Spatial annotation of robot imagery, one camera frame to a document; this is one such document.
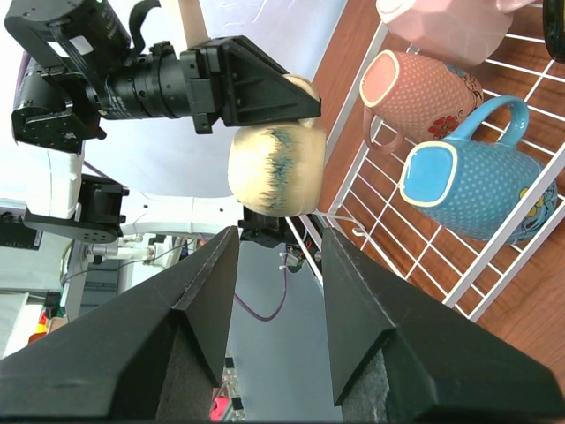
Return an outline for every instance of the blue mug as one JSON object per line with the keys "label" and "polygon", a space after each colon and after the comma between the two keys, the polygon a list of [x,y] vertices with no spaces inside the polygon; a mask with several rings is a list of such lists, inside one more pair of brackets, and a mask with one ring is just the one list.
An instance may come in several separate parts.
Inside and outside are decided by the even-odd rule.
{"label": "blue mug", "polygon": [[[505,105],[512,118],[501,139],[496,143],[471,140],[481,122]],[[403,167],[399,185],[403,199],[459,235],[489,240],[544,168],[516,149],[529,119],[522,99],[504,95],[479,106],[445,139],[418,144]],[[532,237],[555,211],[556,203],[553,182],[507,244]]]}

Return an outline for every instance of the blue mug handle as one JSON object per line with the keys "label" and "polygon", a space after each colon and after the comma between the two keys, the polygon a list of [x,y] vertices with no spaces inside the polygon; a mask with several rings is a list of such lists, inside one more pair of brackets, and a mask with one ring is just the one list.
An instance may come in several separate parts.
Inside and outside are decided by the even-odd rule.
{"label": "blue mug handle", "polygon": [[515,148],[520,139],[523,138],[528,123],[530,122],[530,111],[528,105],[520,97],[514,95],[501,95],[494,97],[488,102],[483,103],[476,108],[455,131],[453,131],[447,139],[471,140],[471,136],[477,131],[478,126],[487,119],[495,110],[502,106],[508,105],[510,113],[510,126],[506,133],[502,136],[499,143],[509,148]]}

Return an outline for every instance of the white dish rack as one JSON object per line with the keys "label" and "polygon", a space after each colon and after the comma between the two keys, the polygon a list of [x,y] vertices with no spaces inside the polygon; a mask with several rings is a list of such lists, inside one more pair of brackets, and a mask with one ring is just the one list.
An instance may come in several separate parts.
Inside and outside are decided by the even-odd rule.
{"label": "white dish rack", "polygon": [[[540,4],[533,4],[530,7],[541,7],[541,6],[540,6]],[[353,109],[353,105],[358,98],[358,86],[359,86],[361,76],[365,72],[365,69],[367,68],[367,66],[371,63],[371,61],[375,58],[375,56],[380,51],[381,45],[384,42],[384,39],[385,39],[387,33],[388,33],[387,27],[383,24],[380,24],[375,35],[374,35],[374,37],[373,37],[371,44],[369,46],[369,49],[366,52],[365,58],[364,58],[361,66],[360,66],[358,74],[357,74],[355,80],[353,81],[353,84],[351,85],[350,92],[347,95],[347,98],[346,98],[346,100],[343,104],[343,107],[340,111],[340,114],[339,114],[339,116],[338,116],[338,118],[335,122],[334,128],[332,129],[332,131],[329,135],[329,138],[328,138],[328,157],[329,157],[329,155],[331,155],[331,151],[332,151],[334,145],[336,144],[337,140],[339,139],[340,134],[341,134],[341,132],[342,132],[344,126],[345,126],[345,122],[347,121],[349,114],[351,113],[351,111]],[[543,39],[526,37],[526,36],[521,36],[521,35],[516,35],[516,34],[507,34],[507,37],[518,39],[518,40],[521,40],[521,41],[524,41],[524,42],[544,43]],[[410,53],[414,53],[414,54],[418,53],[418,51],[416,49],[409,49],[408,51]],[[565,83],[565,79],[553,76],[551,74],[548,74],[549,70],[554,65],[553,60],[548,61],[543,72],[538,72],[538,71],[535,71],[535,70],[532,70],[532,69],[516,66],[514,64],[503,63],[503,62],[499,62],[499,61],[492,60],[492,59],[488,59],[487,62],[491,65],[506,67],[506,68],[512,69],[514,71],[524,72],[525,74],[529,74],[531,76],[537,77],[537,80],[535,81],[535,83],[531,87],[529,93],[526,96],[523,96],[523,98],[525,99],[526,102],[528,102],[530,100],[530,98],[533,96],[533,94],[538,89],[539,84],[544,79],[558,81],[560,83]],[[488,90],[484,90],[484,91],[485,91],[486,94],[491,95],[493,97],[500,95],[500,94],[495,93],[493,91],[488,91]],[[563,116],[556,115],[556,114],[554,114],[550,111],[547,111],[547,110],[542,110],[540,108],[536,108],[534,106],[531,106],[530,104],[528,105],[528,107],[530,108],[530,110],[536,111],[536,112],[544,115],[548,119],[557,119],[559,121],[565,122],[565,117],[563,117]],[[495,131],[500,133],[501,136],[505,133],[504,128],[500,128],[500,127],[493,125],[491,123],[488,123],[488,122],[484,122],[483,124],[488,126],[491,129],[494,129]],[[389,130],[394,131],[394,129],[388,127],[385,123],[383,123],[381,120],[376,118],[375,122],[373,122],[373,137],[378,133],[378,131],[380,131],[381,128],[388,128]],[[420,269],[421,271],[423,271],[427,275],[427,277],[429,277],[429,279],[433,282],[433,284],[436,285],[437,289],[443,294],[442,302],[446,306],[456,308],[461,314],[463,314],[464,316],[466,316],[470,320],[476,322],[480,318],[480,316],[493,304],[494,300],[502,293],[502,291],[507,287],[507,285],[510,284],[510,282],[516,276],[516,274],[520,271],[522,266],[532,257],[532,255],[537,251],[537,249],[542,245],[542,243],[547,239],[547,237],[551,234],[551,232],[554,230],[554,228],[559,224],[559,222],[565,216],[565,202],[563,202],[563,200],[565,198],[560,195],[560,199],[562,201],[561,204],[559,204],[559,206],[557,207],[555,212],[548,219],[548,221],[541,228],[541,230],[539,230],[539,232],[535,235],[535,237],[533,237],[529,241],[527,246],[525,246],[524,248],[520,248],[518,246],[512,246],[512,248],[514,248],[518,253],[518,255],[514,259],[514,261],[504,270],[500,270],[493,263],[493,258],[499,252],[501,247],[504,245],[504,241],[510,236],[512,231],[525,218],[526,214],[534,206],[536,201],[542,196],[544,191],[558,177],[560,172],[565,167],[565,143],[561,144],[560,148],[557,151],[551,151],[551,150],[549,150],[549,149],[547,149],[543,146],[540,146],[536,143],[532,143],[529,140],[522,140],[522,142],[527,144],[531,148],[537,149],[539,152],[543,152],[545,155],[551,156],[551,159],[549,160],[548,164],[546,165],[546,167],[544,168],[542,173],[539,175],[538,179],[534,182],[532,187],[530,187],[527,194],[516,205],[516,207],[514,208],[512,213],[504,221],[504,223],[499,228],[499,230],[494,234],[493,238],[484,246],[484,248],[481,251],[478,251],[477,249],[472,247],[469,243],[465,242],[462,238],[460,238],[456,234],[454,234],[452,231],[449,231],[449,229],[446,229],[446,231],[449,231],[450,234],[455,239],[457,239],[458,242],[461,245],[463,245],[466,249],[468,249],[475,256],[473,263],[466,270],[458,269],[445,255],[441,254],[441,252],[433,245],[433,241],[434,241],[435,237],[441,231],[441,228],[442,228],[441,226],[435,231],[435,233],[432,235],[431,238],[427,238],[426,236],[422,235],[421,232],[418,231],[409,222],[409,220],[406,219],[406,217],[403,216],[403,214],[401,212],[399,212],[391,204],[391,200],[397,192],[397,188],[398,188],[397,181],[394,178],[392,178],[390,175],[388,175],[387,172],[385,172],[377,164],[375,164],[374,162],[372,162],[370,160],[370,158],[367,156],[368,148],[367,148],[365,143],[361,143],[360,148],[358,149],[358,152],[355,156],[355,159],[353,160],[353,162],[351,164],[349,172],[347,173],[347,176],[345,177],[339,192],[337,193],[336,197],[334,198],[334,201],[333,201],[331,208],[328,211],[328,213],[330,215],[336,215],[338,209],[341,208],[342,210],[345,210],[346,212],[349,213],[350,219],[353,219],[354,221],[357,222],[357,220],[355,219],[353,214],[345,207],[345,205],[343,203],[345,201],[345,198],[348,196],[348,194],[353,194],[357,198],[357,200],[360,201],[360,199],[354,193],[353,183],[354,183],[354,181],[356,181],[357,178],[365,180],[359,173],[361,171],[361,168],[362,168],[363,165],[369,164],[370,166],[373,166],[378,172],[380,172],[380,174],[382,175],[383,178],[387,178],[390,182],[392,182],[395,185],[395,188],[394,188],[392,194],[388,198],[385,198],[385,196],[380,194],[377,190],[373,190],[374,195],[379,196],[381,198],[381,200],[386,203],[384,209],[378,215],[375,215],[372,212],[372,210],[369,209],[361,201],[361,204],[363,204],[363,206],[367,209],[367,212],[369,214],[371,214],[373,216],[373,218],[375,219],[375,224],[372,227],[372,229],[363,229],[363,226],[359,222],[357,222],[358,225],[359,225],[359,228],[356,229],[353,232],[353,234],[354,234],[353,237],[359,237],[359,238],[365,239],[362,242],[361,250],[363,250],[366,246],[368,246],[370,244],[374,248],[374,250],[376,250],[379,253],[379,255],[382,257],[383,261],[387,263],[388,267],[393,272],[395,272],[398,276],[401,276],[402,278],[407,279],[408,281],[411,280],[412,272],[415,269]],[[392,156],[397,161],[399,161],[400,163],[403,163],[403,160],[400,157],[398,157],[397,155],[392,154]],[[387,226],[381,221],[380,218],[382,217],[382,214],[385,212],[386,209],[393,210],[400,217],[400,219],[402,219],[403,222],[406,225],[410,226],[411,229],[418,235],[418,237],[421,237],[423,239],[423,241],[426,243],[426,247],[424,248],[424,251],[419,255],[419,257],[414,257],[414,255],[411,254],[403,246],[403,244],[395,237],[393,232],[390,231],[387,228]],[[302,219],[303,223],[305,223],[306,229],[312,235],[314,242],[319,247],[321,247],[320,234],[316,232],[316,230],[312,226],[312,223],[309,221],[309,219],[307,217],[302,216],[301,219]],[[292,222],[290,221],[290,219],[288,219],[287,221],[289,222],[291,229],[294,232],[296,232],[296,228],[294,227],[294,225],[292,225]],[[328,221],[332,226],[334,226],[337,229],[339,229],[340,231],[344,232],[343,229],[340,226],[339,220],[336,220],[334,218],[329,218]],[[388,235],[399,245],[399,247],[401,249],[403,249],[404,252],[407,253],[408,256],[410,256],[412,258],[414,264],[411,267],[409,272],[407,272],[407,273],[401,272],[398,269],[398,267],[394,264],[392,259],[387,256],[387,254],[383,251],[382,248],[380,248],[379,240],[372,238],[373,231],[375,230],[377,225],[380,225],[388,233]],[[446,289],[445,287],[443,287],[441,282],[438,282],[435,278],[433,278],[431,276],[431,274],[428,272],[428,270],[426,269],[426,266],[421,263],[420,260],[422,259],[424,254],[428,251],[428,249],[435,250],[435,252],[446,262],[447,266],[452,268],[459,275],[459,280],[458,280],[457,284],[454,287],[450,288],[449,290]],[[313,258],[311,257],[310,254],[307,254],[307,252],[306,252],[306,259],[310,262],[314,274],[320,280],[320,284],[323,286],[322,275],[318,271],[317,267],[315,266],[315,262],[314,262]],[[490,268],[492,271],[494,271],[496,273],[496,275],[498,277],[498,281],[492,286],[492,288],[489,291],[482,292],[473,283],[478,278],[478,276],[483,272],[483,270],[485,270],[485,268],[487,268],[487,267]],[[475,291],[476,293],[478,293],[478,295],[480,296],[480,301],[478,302],[476,307],[474,307],[474,309],[470,313],[465,313],[462,310],[462,308],[460,308],[460,305],[458,304],[458,302],[463,297],[463,295],[469,290],[472,290],[472,291]]]}

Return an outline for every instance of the mug handle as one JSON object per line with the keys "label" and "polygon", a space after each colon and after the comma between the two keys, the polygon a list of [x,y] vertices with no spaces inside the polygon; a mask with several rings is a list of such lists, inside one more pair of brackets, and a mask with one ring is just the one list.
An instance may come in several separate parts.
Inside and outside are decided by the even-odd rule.
{"label": "mug handle", "polygon": [[395,139],[388,144],[382,146],[375,145],[373,143],[373,138],[371,137],[371,125],[373,124],[373,119],[375,114],[372,113],[367,107],[363,108],[363,134],[365,144],[379,155],[388,155],[396,151],[404,141],[404,135],[397,133]]}
{"label": "mug handle", "polygon": [[506,133],[498,140],[499,143],[515,148],[518,142],[523,138],[528,123],[530,122],[530,111],[528,105],[520,97],[514,95],[501,95],[494,97],[488,102],[483,103],[476,108],[455,131],[448,135],[448,139],[471,140],[471,136],[481,123],[487,119],[495,110],[502,106],[508,105],[510,113],[510,125]]}

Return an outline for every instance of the red flower pattern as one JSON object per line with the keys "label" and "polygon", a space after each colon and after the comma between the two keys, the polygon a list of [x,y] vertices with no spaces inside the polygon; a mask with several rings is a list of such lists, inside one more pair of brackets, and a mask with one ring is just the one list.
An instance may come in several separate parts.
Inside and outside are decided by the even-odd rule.
{"label": "red flower pattern", "polygon": [[441,117],[433,121],[433,125],[430,126],[427,131],[433,134],[434,140],[441,140],[451,134],[458,126],[459,121],[457,117]]}

